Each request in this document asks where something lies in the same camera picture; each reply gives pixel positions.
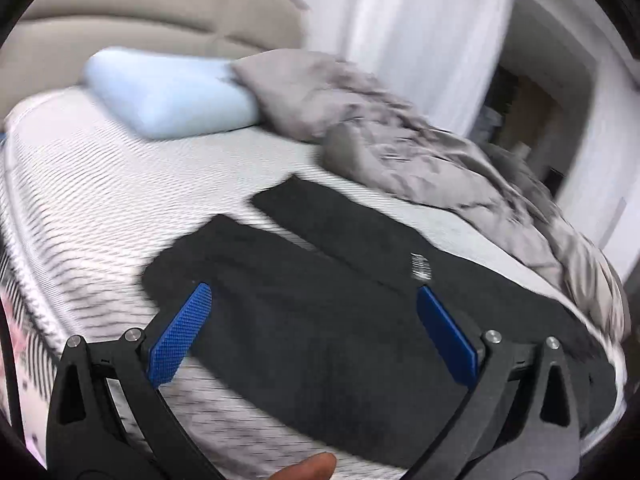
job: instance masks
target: upholstered headboard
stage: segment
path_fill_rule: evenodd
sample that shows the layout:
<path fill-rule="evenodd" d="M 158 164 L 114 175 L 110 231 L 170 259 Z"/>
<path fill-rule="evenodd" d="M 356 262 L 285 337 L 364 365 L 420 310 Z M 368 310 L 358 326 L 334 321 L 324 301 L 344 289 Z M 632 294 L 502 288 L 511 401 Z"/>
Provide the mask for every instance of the upholstered headboard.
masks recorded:
<path fill-rule="evenodd" d="M 238 58 L 301 43 L 294 0 L 34 0 L 0 49 L 0 121 L 25 97 L 76 84 L 105 46 Z"/>

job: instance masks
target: gray duvet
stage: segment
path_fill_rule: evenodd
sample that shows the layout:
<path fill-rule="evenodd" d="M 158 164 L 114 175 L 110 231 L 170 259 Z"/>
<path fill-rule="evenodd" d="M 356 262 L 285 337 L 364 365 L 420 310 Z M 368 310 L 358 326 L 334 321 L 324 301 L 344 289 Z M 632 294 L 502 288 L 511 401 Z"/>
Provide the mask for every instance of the gray duvet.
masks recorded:
<path fill-rule="evenodd" d="M 233 63 L 283 136 L 322 144 L 330 171 L 410 202 L 453 211 L 564 292 L 603 333 L 630 329 L 620 280 L 506 153 L 433 128 L 371 75 L 328 54 L 281 49 Z"/>

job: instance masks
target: black cloth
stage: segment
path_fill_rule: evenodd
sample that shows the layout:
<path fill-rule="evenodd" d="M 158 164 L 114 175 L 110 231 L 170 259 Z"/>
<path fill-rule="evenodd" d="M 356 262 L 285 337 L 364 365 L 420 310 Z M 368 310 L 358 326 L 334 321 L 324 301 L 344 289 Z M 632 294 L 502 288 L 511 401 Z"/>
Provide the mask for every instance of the black cloth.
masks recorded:
<path fill-rule="evenodd" d="M 557 301 L 295 176 L 252 202 L 317 251 L 216 216 L 164 250 L 142 283 L 160 308 L 209 283 L 214 307 L 193 355 L 284 424 L 404 467 L 440 433 L 466 389 L 451 379 L 415 312 L 412 253 L 428 259 L 429 285 L 444 306 L 467 312 L 483 330 L 515 342 L 548 335 L 562 342 L 583 434 L 612 409 L 612 367 Z"/>

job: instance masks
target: light blue pillow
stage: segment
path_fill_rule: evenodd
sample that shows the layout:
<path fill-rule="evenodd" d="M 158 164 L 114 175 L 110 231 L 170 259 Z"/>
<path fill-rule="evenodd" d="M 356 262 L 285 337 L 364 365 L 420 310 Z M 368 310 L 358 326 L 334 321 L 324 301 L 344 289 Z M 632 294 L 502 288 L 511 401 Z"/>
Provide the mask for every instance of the light blue pillow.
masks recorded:
<path fill-rule="evenodd" d="M 84 82 L 109 111 L 148 139 L 228 132 L 257 124 L 254 95 L 233 81 L 229 60 L 121 47 L 94 54 Z"/>

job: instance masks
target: white mattress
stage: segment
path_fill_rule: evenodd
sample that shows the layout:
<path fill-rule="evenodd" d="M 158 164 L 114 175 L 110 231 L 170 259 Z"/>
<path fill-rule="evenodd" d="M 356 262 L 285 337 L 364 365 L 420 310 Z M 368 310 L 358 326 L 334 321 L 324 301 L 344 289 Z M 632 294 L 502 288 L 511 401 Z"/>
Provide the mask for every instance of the white mattress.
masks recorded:
<path fill-rule="evenodd" d="M 583 450 L 622 415 L 622 351 L 605 342 L 567 298 L 452 213 L 402 202 L 322 170 L 314 163 L 315 146 L 260 128 L 140 140 L 81 88 L 26 99 L 7 117 L 6 132 L 2 232 L 38 327 L 57 352 L 74 333 L 104 340 L 145 326 L 156 309 L 139 283 L 143 268 L 212 215 L 226 213 L 287 235 L 246 199 L 297 172 L 418 229 L 443 250 L 557 298 L 598 337 L 616 368 L 616 407 L 583 440 Z M 203 452 L 231 476 L 265 476 L 328 449 L 229 391 L 193 358 L 185 359 L 162 394 Z M 117 393 L 116 401 L 124 410 Z M 136 431 L 130 415 L 126 425 Z M 337 479 L 403 473 L 336 454 Z"/>

